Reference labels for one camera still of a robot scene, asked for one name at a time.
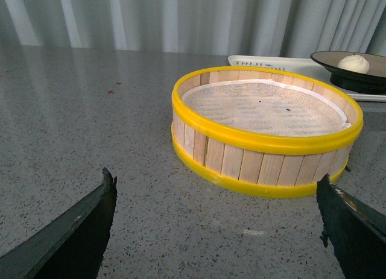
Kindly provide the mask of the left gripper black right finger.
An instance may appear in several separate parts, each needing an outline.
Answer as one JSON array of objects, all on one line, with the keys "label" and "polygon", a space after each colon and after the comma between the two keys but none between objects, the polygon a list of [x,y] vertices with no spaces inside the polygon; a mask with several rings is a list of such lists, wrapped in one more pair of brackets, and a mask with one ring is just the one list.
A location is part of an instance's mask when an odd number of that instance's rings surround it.
[{"label": "left gripper black right finger", "polygon": [[385,215],[330,182],[317,182],[321,239],[331,242],[346,278],[385,278]]}]

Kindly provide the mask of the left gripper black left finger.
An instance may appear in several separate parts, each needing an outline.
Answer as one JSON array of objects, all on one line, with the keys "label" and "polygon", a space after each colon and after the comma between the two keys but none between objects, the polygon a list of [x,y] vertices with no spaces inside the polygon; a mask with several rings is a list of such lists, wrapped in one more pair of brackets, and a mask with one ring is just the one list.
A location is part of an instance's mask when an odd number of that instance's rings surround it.
[{"label": "left gripper black left finger", "polygon": [[95,190],[1,257],[1,278],[98,276],[117,199],[117,179],[102,173]]}]

